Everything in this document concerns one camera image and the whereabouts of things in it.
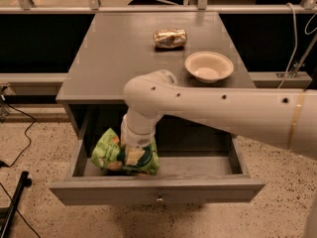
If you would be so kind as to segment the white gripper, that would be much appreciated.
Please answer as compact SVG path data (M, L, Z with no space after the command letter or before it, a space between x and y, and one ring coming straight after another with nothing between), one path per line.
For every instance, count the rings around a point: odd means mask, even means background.
M125 164L135 166L155 137L156 126L151 119L125 114L121 123L121 139L127 145Z

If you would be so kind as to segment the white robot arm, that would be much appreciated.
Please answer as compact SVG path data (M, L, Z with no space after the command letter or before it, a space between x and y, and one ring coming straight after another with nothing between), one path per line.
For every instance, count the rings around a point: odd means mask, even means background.
M148 146L157 122L169 115L317 158L316 90L183 87L158 70L130 79L123 96L122 138L132 148Z

